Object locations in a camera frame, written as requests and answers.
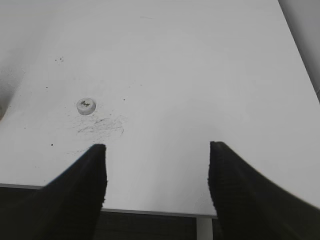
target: white table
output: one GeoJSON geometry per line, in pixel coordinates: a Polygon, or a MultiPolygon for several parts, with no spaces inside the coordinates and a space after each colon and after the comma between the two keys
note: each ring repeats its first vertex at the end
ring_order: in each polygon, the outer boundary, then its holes
{"type": "Polygon", "coordinates": [[[320,207],[319,103],[278,1],[26,2],[0,5],[0,183],[44,186],[103,143],[105,209],[215,215],[224,141],[320,207]]]}

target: white plastic cap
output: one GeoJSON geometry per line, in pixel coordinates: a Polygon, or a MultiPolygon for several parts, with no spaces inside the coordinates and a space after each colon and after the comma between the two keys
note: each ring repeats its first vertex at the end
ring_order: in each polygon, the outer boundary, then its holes
{"type": "Polygon", "coordinates": [[[88,97],[80,99],[77,104],[76,108],[81,115],[90,115],[96,109],[96,103],[88,97]]]}

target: scuff mark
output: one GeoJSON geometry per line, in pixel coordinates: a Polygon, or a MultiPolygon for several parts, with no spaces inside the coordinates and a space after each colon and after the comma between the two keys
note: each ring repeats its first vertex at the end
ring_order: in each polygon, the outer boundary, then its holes
{"type": "Polygon", "coordinates": [[[148,16],[141,16],[141,19],[153,19],[152,17],[148,17],[148,16]]]}
{"type": "Polygon", "coordinates": [[[76,128],[77,134],[93,138],[94,143],[111,141],[119,138],[124,134],[124,123],[127,118],[120,115],[117,118],[88,119],[78,123],[76,128]]]}
{"type": "Polygon", "coordinates": [[[84,152],[86,152],[89,148],[85,148],[85,149],[81,149],[81,150],[76,150],[76,151],[68,151],[66,154],[67,155],[77,155],[77,154],[82,154],[84,152]]]}

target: gray wall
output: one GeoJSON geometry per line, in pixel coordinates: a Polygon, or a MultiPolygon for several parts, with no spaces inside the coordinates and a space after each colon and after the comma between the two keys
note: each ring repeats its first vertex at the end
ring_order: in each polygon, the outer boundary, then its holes
{"type": "Polygon", "coordinates": [[[320,0],[278,0],[320,99],[320,0]]]}

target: dark floor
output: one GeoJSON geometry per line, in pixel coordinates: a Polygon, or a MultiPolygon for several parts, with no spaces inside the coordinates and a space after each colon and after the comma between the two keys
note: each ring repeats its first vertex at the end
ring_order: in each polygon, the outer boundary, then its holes
{"type": "MultiPolygon", "coordinates": [[[[0,210],[37,191],[0,187],[0,210]]],[[[100,212],[94,240],[196,240],[195,217],[100,212]]]]}

